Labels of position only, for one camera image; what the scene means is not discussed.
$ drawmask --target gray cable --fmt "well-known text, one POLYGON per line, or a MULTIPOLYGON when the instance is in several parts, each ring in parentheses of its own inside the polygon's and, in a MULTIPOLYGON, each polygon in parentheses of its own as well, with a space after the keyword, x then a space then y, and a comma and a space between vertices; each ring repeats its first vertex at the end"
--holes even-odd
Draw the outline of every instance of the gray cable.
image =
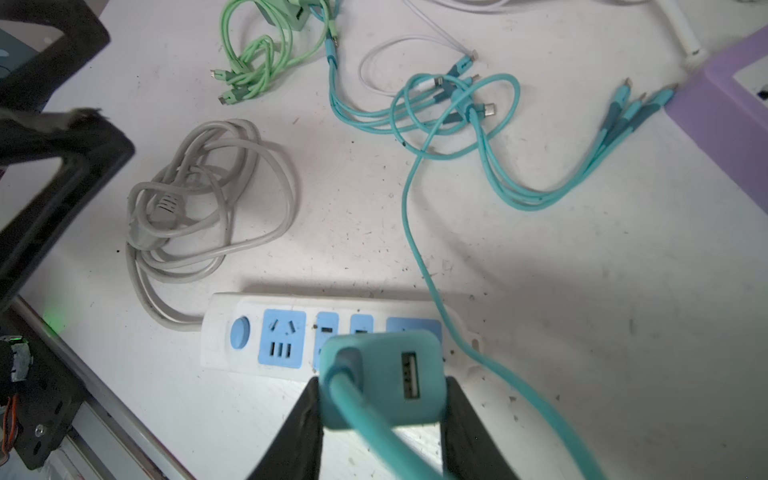
POLYGON ((169 307, 152 289, 150 277, 162 283, 189 283, 203 279, 216 271, 226 255, 280 238, 293 222, 296 200, 286 175, 287 169, 260 142, 259 131, 249 121, 209 121, 187 135, 171 163, 160 170, 152 181, 135 185, 128 194, 128 276, 143 308, 162 326, 181 332, 197 331, 203 319, 184 315, 169 307), (224 147, 237 147, 231 169, 204 164, 209 152, 224 147), (285 216, 275 230, 250 240, 231 243, 230 217, 260 157, 266 160, 277 176, 283 191, 285 216), (184 199, 205 194, 213 194, 216 198, 216 211, 202 220, 188 219, 183 212, 184 199), (182 257, 171 257, 162 250, 168 239, 196 233, 217 222, 220 233, 218 247, 182 257), (188 225, 177 227, 179 223, 188 225), (208 260, 210 262, 206 266, 193 272, 170 271, 208 260))

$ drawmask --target green power adapter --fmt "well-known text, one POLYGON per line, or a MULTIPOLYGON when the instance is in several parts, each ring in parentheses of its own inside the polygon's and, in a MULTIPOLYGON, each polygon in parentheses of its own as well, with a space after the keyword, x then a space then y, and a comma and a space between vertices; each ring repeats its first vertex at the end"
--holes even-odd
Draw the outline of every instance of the green power adapter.
POLYGON ((349 428, 328 393, 339 368, 351 373, 366 401, 392 427, 435 423, 445 415, 442 347, 427 330, 333 336, 323 345, 319 367, 320 415, 329 429, 349 428))
MULTIPOLYGON (((274 8, 276 8, 277 10, 283 13, 283 16, 288 22, 288 25, 290 26, 291 30, 300 31, 302 28, 304 28, 304 24, 306 24, 306 20, 310 17, 309 2, 299 2, 298 0, 296 1, 263 0, 263 1, 272 5, 274 8)), ((256 6, 259 7, 259 11, 261 12, 261 15, 263 15, 264 18, 266 18, 266 21, 269 22, 270 25, 279 27, 279 25, 275 25, 270 14, 267 13, 261 5, 259 5, 259 2, 256 2, 256 6)))

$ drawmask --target table surface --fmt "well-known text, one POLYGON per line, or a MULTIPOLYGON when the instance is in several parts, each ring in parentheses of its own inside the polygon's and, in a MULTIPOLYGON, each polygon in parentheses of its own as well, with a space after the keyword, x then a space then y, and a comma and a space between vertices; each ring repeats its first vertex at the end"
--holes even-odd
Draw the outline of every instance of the table surface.
MULTIPOLYGON (((101 19, 112 43, 56 92, 48 110, 101 108, 137 153, 22 290, 201 480, 245 477, 303 385, 202 369, 199 333, 158 326, 131 289, 123 253, 127 192, 162 168, 194 126, 252 120, 293 165, 300 208, 283 238, 228 257, 203 281, 159 286, 170 305, 201 314, 213 293, 227 291, 429 298, 399 219, 413 156, 391 137, 337 121, 321 54, 263 97, 220 105, 221 83, 208 71, 226 66, 221 3, 109 2, 101 19)), ((681 3, 711 51, 768 22, 765 3, 681 3)), ((636 91, 652 91, 685 76, 681 52, 652 5, 538 0, 505 15, 469 15, 418 4, 477 49, 472 73, 508 72, 522 83, 518 113, 492 144, 533 187, 550 187, 572 171, 623 78, 632 77, 636 91)), ((387 38, 429 29, 400 2, 348 0, 338 23, 348 96, 365 108, 386 106, 358 85, 357 61, 387 38)), ((319 22, 308 25, 298 48, 316 38, 319 22)), ((237 47, 273 31, 251 6, 232 27, 237 47)), ((447 70, 456 57, 410 42, 382 55, 374 77, 397 89, 413 73, 447 70)), ((489 88, 480 97, 503 111, 511 91, 489 88)), ((3 223, 53 167, 8 171, 3 223)), ((277 189, 261 165, 237 208, 235 240, 279 221, 277 189)), ((572 422, 610 478, 758 478, 768 471, 768 218, 665 114, 547 210, 507 207, 470 154, 425 165, 411 211, 415 238, 449 304, 485 336, 496 359, 572 422)), ((216 235, 199 233, 176 248, 199 249, 216 235)), ((463 387, 521 478, 580 478, 516 392, 482 371, 463 387)), ((436 428, 406 435, 437 461, 436 428)), ((393 477, 352 432, 326 435, 322 463, 322 478, 393 477)))

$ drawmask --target teal charger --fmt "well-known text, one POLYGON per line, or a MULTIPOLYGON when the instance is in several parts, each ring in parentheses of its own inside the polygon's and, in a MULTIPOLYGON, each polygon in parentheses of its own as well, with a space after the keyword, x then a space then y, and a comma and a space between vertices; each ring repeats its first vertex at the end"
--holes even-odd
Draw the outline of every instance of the teal charger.
POLYGON ((335 375, 349 375, 392 427, 435 423, 445 415, 442 347, 427 330, 334 336, 323 345, 319 370, 320 415, 329 429, 350 428, 330 398, 335 375))

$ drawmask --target blue power button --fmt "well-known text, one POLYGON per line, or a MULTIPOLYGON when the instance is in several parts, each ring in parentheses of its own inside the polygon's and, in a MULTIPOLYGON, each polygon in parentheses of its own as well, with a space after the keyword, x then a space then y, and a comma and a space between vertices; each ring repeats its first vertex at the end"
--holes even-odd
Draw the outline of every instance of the blue power button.
POLYGON ((230 331, 230 344, 235 350, 240 350, 248 343, 250 336, 250 322, 247 317, 242 316, 235 320, 230 331))

